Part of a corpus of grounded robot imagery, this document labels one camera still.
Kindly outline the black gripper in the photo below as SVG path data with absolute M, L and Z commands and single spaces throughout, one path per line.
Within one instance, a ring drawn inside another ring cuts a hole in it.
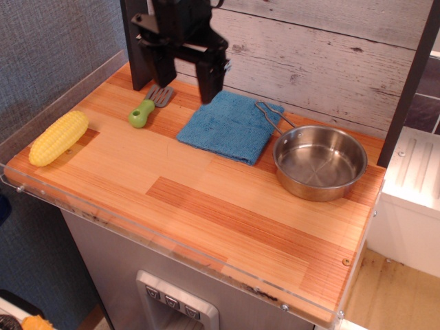
M 228 42 L 211 26 L 212 10 L 219 1 L 154 1 L 153 14 L 136 14 L 131 22 L 139 29 L 138 45 L 153 80 L 161 88 L 177 77 L 175 59 L 196 66 L 203 105 L 223 89 Z

